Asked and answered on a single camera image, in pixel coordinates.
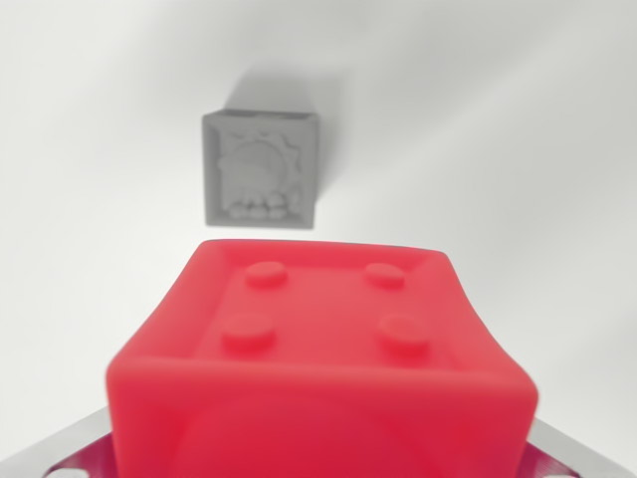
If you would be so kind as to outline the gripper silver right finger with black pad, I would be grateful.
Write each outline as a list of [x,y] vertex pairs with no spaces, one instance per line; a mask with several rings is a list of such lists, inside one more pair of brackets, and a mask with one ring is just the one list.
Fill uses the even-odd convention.
[[520,477],[635,477],[634,472],[536,418]]

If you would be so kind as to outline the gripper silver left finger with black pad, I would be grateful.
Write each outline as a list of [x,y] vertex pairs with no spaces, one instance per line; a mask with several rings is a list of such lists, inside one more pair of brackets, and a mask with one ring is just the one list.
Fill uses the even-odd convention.
[[3,460],[1,476],[47,477],[55,470],[75,469],[84,477],[116,477],[110,432],[104,407]]

